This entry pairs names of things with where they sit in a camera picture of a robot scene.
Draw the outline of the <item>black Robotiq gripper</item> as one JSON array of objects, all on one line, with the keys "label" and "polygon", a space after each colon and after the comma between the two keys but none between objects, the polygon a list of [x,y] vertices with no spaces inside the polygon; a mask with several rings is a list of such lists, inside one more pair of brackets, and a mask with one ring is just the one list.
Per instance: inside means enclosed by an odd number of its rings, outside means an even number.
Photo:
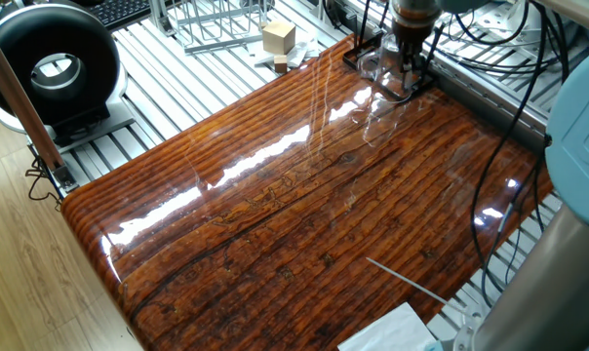
[{"label": "black Robotiq gripper", "polygon": [[412,90],[412,78],[422,78],[425,58],[422,56],[424,41],[431,35],[436,19],[405,21],[394,19],[392,30],[401,51],[402,85],[405,92]]}]

